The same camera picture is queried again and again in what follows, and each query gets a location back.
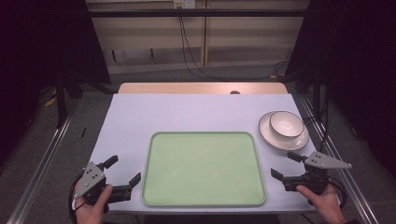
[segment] white bowl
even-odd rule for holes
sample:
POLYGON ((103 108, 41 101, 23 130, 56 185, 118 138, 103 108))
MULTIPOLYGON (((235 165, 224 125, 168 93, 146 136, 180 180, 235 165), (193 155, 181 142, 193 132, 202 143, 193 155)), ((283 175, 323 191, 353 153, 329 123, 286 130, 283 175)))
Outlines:
POLYGON ((270 126, 271 116, 275 112, 270 112, 262 116, 259 122, 259 130, 264 140, 276 149, 287 151, 298 150, 306 146, 309 141, 309 133, 305 125, 303 132, 297 137, 285 137, 277 133, 270 126))
POLYGON ((285 137, 297 137, 303 133, 303 121, 288 111, 276 111, 270 118, 271 127, 285 137))

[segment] cable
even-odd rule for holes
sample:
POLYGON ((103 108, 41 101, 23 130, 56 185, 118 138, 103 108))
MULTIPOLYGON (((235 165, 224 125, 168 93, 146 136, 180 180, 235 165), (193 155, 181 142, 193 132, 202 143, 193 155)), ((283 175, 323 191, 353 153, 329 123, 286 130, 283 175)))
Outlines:
MULTIPOLYGON (((319 116, 321 117, 324 113, 326 113, 326 122, 327 123, 328 123, 327 119, 329 117, 328 106, 329 106, 329 97, 328 97, 328 93, 326 92, 325 102, 323 103, 323 106, 320 109, 319 116)), ((317 116, 311 116, 311 117, 303 118, 303 122, 304 122, 305 126, 308 126, 317 119, 318 119, 317 116)))
MULTIPOLYGON (((195 63, 194 57, 192 57, 192 54, 191 54, 191 49, 190 49, 189 41, 187 40, 187 37, 186 37, 186 33, 185 33, 185 29, 184 29, 183 18, 182 18, 182 17, 179 17, 179 18, 178 18, 178 21, 179 21, 179 24, 180 24, 181 43, 182 43, 182 45, 183 45, 183 58, 184 58, 184 64, 186 64, 187 69, 188 69, 189 72, 190 72, 191 74, 193 74, 194 76, 196 76, 196 77, 201 77, 201 76, 199 76, 199 75, 193 73, 193 72, 190 70, 189 66, 187 65, 186 52, 185 52, 185 45, 184 45, 184 39, 186 39, 186 44, 187 44, 187 47, 188 47, 188 49, 189 49, 189 52, 190 52, 192 61, 194 62, 195 66, 196 66, 196 67, 198 68, 198 70, 200 70, 201 73, 203 73, 205 76, 207 76, 207 77, 212 77, 212 76, 210 76, 210 75, 204 73, 201 69, 199 69, 198 65, 195 63)), ((225 81, 225 80, 223 80, 223 79, 221 79, 221 78, 218 78, 218 77, 213 77, 213 78, 218 79, 218 80, 220 80, 220 81, 225 81)))
POLYGON ((82 205, 84 205, 84 204, 86 204, 86 203, 87 203, 87 202, 80 204, 79 207, 77 207, 77 208, 75 209, 75 212, 77 212, 77 210, 78 210, 80 207, 82 207, 82 205))
POLYGON ((181 31, 181 40, 182 40, 182 45, 183 45, 184 63, 186 64, 186 67, 187 67, 187 69, 189 70, 189 72, 192 73, 192 74, 193 74, 194 76, 196 76, 196 77, 201 77, 201 76, 199 76, 199 75, 193 73, 193 72, 191 71, 191 69, 189 68, 189 66, 187 65, 184 40, 186 40, 187 49, 188 49, 188 51, 189 51, 189 53, 190 53, 190 56, 191 56, 191 58, 192 58, 192 62, 194 63, 195 67, 196 67, 204 76, 206 76, 206 77, 212 77, 212 78, 218 79, 218 80, 220 80, 220 81, 226 81, 226 82, 227 82, 227 81, 228 81, 227 79, 231 79, 231 80, 261 80, 261 79, 265 79, 265 78, 268 78, 268 77, 271 77, 271 76, 279 76, 278 71, 280 70, 280 68, 282 68, 283 65, 284 65, 285 63, 288 63, 288 62, 289 62, 289 61, 284 61, 284 62, 279 62, 279 63, 275 64, 274 73, 272 73, 271 75, 264 76, 264 77, 214 77, 214 76, 211 76, 211 75, 209 75, 208 73, 204 72, 204 71, 197 65, 196 61, 194 60, 194 57, 193 57, 192 52, 191 52, 189 40, 188 40, 187 35, 186 35, 186 29, 185 29, 184 21, 183 21, 183 18, 182 18, 182 17, 179 17, 179 23, 180 23, 180 31, 181 31))
POLYGON ((323 134, 323 138, 320 144, 320 148, 319 148, 319 152, 323 151, 323 146, 324 146, 324 142, 326 141, 328 135, 329 135, 329 91, 326 90, 326 95, 325 95, 325 99, 324 99, 324 105, 326 105, 326 109, 325 109, 325 116, 326 116, 326 123, 324 124, 324 134, 323 134))

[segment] black curtain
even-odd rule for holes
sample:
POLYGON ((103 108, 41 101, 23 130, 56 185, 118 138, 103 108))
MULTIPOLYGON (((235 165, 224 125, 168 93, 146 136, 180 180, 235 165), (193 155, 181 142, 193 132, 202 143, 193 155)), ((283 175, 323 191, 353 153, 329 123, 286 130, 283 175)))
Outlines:
POLYGON ((311 0, 309 12, 314 13, 304 18, 286 77, 296 79, 300 91, 316 78, 325 84, 396 177, 396 2, 311 0))
POLYGON ((0 162, 34 117, 39 91, 75 71, 109 83, 106 63, 84 0, 0 3, 0 162))

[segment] light green tray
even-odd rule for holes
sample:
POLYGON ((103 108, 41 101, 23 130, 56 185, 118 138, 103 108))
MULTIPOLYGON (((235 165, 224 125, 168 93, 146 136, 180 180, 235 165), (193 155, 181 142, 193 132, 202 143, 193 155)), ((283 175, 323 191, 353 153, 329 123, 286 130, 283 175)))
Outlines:
POLYGON ((155 133, 142 198, 147 205, 259 205, 262 172, 249 133, 155 133))

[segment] white table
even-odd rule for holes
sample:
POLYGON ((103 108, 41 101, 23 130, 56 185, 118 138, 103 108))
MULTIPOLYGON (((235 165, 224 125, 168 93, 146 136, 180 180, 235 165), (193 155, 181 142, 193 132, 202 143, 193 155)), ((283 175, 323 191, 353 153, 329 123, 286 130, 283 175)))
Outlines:
MULTIPOLYGON (((267 197, 255 207, 150 207, 141 199, 141 181, 132 200, 113 203, 113 212, 140 214, 274 214, 314 211, 298 192, 286 192, 282 183, 271 177, 274 168, 285 176, 301 175, 304 166, 287 158, 285 151, 270 147, 261 137, 260 118, 276 110, 299 115, 290 94, 160 94, 122 93, 113 97, 91 161, 98 163, 113 155, 119 161, 105 170, 107 183, 125 185, 138 172, 145 175, 149 141, 156 132, 248 132, 255 140, 262 167, 267 197)), ((310 155, 311 140, 296 151, 310 155)))

